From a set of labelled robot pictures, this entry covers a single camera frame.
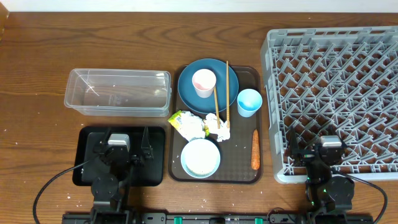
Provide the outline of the white tissue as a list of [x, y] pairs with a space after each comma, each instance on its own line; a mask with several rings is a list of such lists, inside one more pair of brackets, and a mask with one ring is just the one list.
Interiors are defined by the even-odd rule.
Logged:
[[220, 119], [217, 120], [217, 116], [215, 114], [207, 114], [203, 122], [205, 125], [205, 132], [207, 134], [217, 135], [216, 140], [218, 142], [223, 142], [230, 139], [231, 134], [230, 129], [227, 127], [227, 122], [223, 122]]
[[187, 141], [204, 139], [206, 136], [203, 120], [189, 111], [181, 111], [178, 131]]

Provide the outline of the green yellow snack wrapper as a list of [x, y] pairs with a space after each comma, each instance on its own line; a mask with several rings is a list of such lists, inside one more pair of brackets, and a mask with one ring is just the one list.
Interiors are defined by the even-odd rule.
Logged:
[[175, 114], [173, 114], [169, 119], [168, 122], [178, 131], [180, 127], [180, 113], [181, 110], [177, 111]]

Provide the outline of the pile of white rice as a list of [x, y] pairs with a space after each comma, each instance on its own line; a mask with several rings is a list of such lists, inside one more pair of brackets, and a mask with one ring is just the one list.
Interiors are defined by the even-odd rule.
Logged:
[[217, 153], [210, 146], [193, 147], [185, 155], [187, 168], [196, 175], [207, 175], [213, 171], [217, 162]]

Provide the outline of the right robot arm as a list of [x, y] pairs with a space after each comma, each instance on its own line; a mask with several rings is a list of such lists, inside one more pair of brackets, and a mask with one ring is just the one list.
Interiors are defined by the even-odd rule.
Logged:
[[299, 146], [294, 128], [289, 130], [289, 156], [294, 166], [304, 166], [307, 173], [305, 193], [311, 208], [296, 223], [348, 223], [346, 211], [352, 209], [354, 182], [334, 176], [332, 166], [340, 162], [347, 148], [333, 129], [311, 146]]

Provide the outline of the light blue bowl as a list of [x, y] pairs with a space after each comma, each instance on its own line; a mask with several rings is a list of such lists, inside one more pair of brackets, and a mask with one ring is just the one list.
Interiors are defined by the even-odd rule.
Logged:
[[221, 154], [216, 144], [207, 139], [194, 139], [182, 149], [180, 162], [183, 170], [195, 179], [212, 176], [219, 168]]

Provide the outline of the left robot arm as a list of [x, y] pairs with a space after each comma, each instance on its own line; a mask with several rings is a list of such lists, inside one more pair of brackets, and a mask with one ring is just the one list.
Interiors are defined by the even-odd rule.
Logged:
[[95, 144], [93, 152], [109, 166], [109, 171], [101, 172], [92, 181], [94, 202], [87, 223], [140, 223], [140, 215], [127, 206], [127, 200], [134, 169], [145, 166], [147, 160], [154, 158], [148, 127], [144, 128], [141, 148], [137, 151], [131, 149], [127, 134], [114, 133], [108, 128], [102, 140]]

